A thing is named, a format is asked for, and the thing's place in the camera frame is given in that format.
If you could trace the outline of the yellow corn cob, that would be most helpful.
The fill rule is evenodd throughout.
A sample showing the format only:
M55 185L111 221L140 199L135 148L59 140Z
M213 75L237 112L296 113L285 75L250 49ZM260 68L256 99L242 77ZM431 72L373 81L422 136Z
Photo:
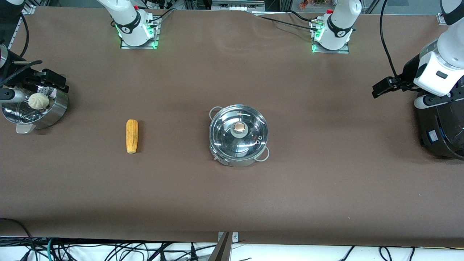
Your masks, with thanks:
M126 151L128 154L137 152L138 147L138 121L129 119L126 122Z

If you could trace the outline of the steel steamer bowl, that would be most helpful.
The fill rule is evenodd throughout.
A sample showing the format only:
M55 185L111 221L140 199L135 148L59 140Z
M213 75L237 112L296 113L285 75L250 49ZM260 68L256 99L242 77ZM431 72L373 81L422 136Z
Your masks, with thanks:
M45 129L57 123L65 114L68 106L68 95L61 91L45 94L50 104L42 110L35 110L28 106L28 99L33 91L15 87L25 92L25 101L21 103L0 103L1 113L5 119L16 125L18 134L29 134L35 129Z

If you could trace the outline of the white steamed bun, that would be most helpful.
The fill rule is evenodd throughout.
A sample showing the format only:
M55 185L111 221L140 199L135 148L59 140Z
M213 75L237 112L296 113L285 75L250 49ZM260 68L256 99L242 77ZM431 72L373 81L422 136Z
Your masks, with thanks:
M35 110L42 110L49 106L50 99L45 94L32 94L28 99L28 106Z

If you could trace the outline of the black round appliance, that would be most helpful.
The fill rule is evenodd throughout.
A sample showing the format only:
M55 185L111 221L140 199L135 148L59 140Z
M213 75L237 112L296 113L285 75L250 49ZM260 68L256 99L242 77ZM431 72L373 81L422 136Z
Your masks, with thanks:
M417 109L422 145L443 159L464 161L464 76L446 96L429 95L435 106Z

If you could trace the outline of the aluminium frame rail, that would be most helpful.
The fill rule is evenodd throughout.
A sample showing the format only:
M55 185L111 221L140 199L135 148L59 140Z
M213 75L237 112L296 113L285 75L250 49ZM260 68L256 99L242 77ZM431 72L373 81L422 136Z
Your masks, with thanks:
M36 0L25 0L25 6L23 7L23 10L21 12L22 15L25 16L25 17L33 15L33 13L35 13L36 7L38 5L40 5L40 2L37 2ZM14 40L15 40L17 34L18 34L19 29L23 25L23 23L24 22L23 22L23 20L22 20L22 18L20 16L18 18L18 21L17 21L16 27L14 28L14 31L11 33L10 41L9 41L8 46L7 46L8 50L13 46Z

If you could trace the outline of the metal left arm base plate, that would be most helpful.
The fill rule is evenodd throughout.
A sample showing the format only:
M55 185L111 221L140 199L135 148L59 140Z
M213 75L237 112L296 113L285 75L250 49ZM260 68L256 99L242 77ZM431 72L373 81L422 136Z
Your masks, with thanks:
M321 45L318 39L324 32L323 20L313 18L308 24L310 29L315 29L315 31L311 32L312 53L349 54L348 43L345 43L342 48L337 50L326 49Z

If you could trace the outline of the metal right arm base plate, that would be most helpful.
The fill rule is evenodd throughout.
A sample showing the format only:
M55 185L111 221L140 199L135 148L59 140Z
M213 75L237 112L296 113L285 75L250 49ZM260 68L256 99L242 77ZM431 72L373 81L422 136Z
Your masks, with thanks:
M136 23L117 25L121 38L121 49L153 50L158 47L162 19L146 13L144 19L138 18Z

